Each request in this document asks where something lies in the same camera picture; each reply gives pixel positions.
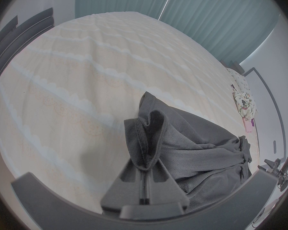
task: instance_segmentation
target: beige bed sheet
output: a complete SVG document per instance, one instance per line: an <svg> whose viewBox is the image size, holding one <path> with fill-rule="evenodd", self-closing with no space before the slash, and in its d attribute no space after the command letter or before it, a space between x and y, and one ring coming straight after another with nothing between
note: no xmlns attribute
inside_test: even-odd
<svg viewBox="0 0 288 230"><path fill-rule="evenodd" d="M0 77L0 153L14 177L30 171L67 200L101 213L129 153L123 120L149 91L170 106L245 135L235 80L188 36L136 12L65 22L23 49Z"/></svg>

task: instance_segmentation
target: white patterned pillow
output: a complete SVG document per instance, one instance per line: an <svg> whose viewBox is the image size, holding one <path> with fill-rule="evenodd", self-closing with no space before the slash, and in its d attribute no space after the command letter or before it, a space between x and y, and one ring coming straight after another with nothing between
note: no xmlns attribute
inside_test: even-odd
<svg viewBox="0 0 288 230"><path fill-rule="evenodd" d="M238 72L236 72L233 69L227 68L227 70L233 76L233 78L236 81L237 85L239 86L240 90L243 91L243 92L247 92L250 95L251 99L253 100L253 104L255 105L255 112L254 113L257 113L258 111L257 111L257 108L256 108L256 103L254 101L254 98L252 96L251 90L250 90L250 88L248 86L248 83L247 83L245 77L242 76L241 74L239 74Z"/></svg>

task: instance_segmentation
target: gray garment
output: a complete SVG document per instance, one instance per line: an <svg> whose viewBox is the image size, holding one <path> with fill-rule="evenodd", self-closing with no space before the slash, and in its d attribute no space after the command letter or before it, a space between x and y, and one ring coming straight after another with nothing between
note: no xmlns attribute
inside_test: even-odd
<svg viewBox="0 0 288 230"><path fill-rule="evenodd" d="M146 92L138 118L124 121L134 165L147 171L160 158L190 199L188 212L231 194L251 175L250 144L226 129L170 107Z"/></svg>

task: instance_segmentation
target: wall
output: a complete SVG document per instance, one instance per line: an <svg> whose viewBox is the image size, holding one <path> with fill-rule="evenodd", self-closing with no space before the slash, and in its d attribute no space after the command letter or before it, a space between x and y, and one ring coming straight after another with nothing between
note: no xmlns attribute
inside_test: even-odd
<svg viewBox="0 0 288 230"><path fill-rule="evenodd" d="M271 90L284 123L288 156L288 20L283 14L267 39L240 65L245 71L255 67ZM276 188L268 203L281 194Z"/></svg>
<svg viewBox="0 0 288 230"><path fill-rule="evenodd" d="M16 15L18 25L32 16L53 7L55 25L75 18L75 0L13 0L0 21L0 30Z"/></svg>

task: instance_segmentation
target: bed sheet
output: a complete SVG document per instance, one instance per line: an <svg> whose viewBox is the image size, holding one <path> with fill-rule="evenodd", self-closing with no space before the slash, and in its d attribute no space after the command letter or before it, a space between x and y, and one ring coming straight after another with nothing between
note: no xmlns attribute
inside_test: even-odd
<svg viewBox="0 0 288 230"><path fill-rule="evenodd" d="M123 120L145 91L247 136L235 80L194 40L136 12L93 14L39 36L0 77L0 152L17 178L30 171L67 200L101 213L100 199L129 159Z"/></svg>

